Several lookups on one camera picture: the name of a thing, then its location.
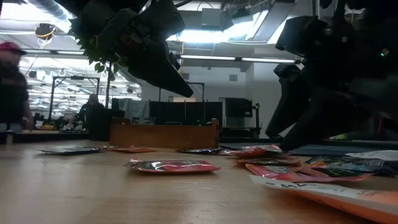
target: table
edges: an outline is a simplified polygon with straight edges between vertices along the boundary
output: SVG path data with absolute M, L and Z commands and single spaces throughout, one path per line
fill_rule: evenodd
M 225 156 L 102 152 L 48 156 L 34 149 L 103 146 L 106 142 L 60 141 L 0 146 L 2 224 L 197 224 L 368 223 L 301 197 L 253 184 L 248 170 Z M 142 160 L 204 159 L 221 170 L 160 175 L 123 165 Z M 371 177 L 348 187 L 393 190 L 395 178 Z

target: wooden table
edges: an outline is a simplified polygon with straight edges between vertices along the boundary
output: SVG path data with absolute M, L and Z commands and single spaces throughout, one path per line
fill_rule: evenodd
M 197 175 L 134 172 L 132 154 L 48 156 L 34 149 L 103 146 L 62 141 L 0 147 L 0 223 L 367 223 L 319 203 L 251 182 L 248 170 L 224 156 L 161 152 L 142 160 L 205 159 L 221 170 Z M 349 187 L 396 189 L 397 179 L 371 177 Z

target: red cap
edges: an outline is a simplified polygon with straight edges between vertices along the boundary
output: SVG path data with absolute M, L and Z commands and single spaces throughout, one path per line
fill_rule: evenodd
M 26 51 L 22 50 L 17 44 L 13 42 L 4 42 L 0 44 L 0 52 L 1 51 L 12 51 L 12 52 L 18 52 L 21 55 L 25 55 Z

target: person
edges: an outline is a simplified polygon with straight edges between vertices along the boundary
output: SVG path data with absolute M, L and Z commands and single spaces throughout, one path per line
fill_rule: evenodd
M 13 42 L 0 44 L 0 123 L 20 123 L 27 118 L 26 129 L 33 129 L 33 116 L 25 76 L 19 71 L 19 62 L 26 52 Z
M 87 109 L 92 109 L 92 108 L 104 108 L 104 105 L 102 105 L 98 101 L 98 96 L 94 93 L 90 95 L 87 103 L 85 103 L 83 106 L 81 106 L 80 111 L 77 115 L 78 118 L 76 120 L 85 121 L 85 115 L 86 115 Z

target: wooden crate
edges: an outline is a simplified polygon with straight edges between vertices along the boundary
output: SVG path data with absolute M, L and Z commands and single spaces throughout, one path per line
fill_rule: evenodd
M 121 147 L 216 148 L 218 129 L 217 119 L 211 126 L 136 125 L 115 119 L 109 143 Z

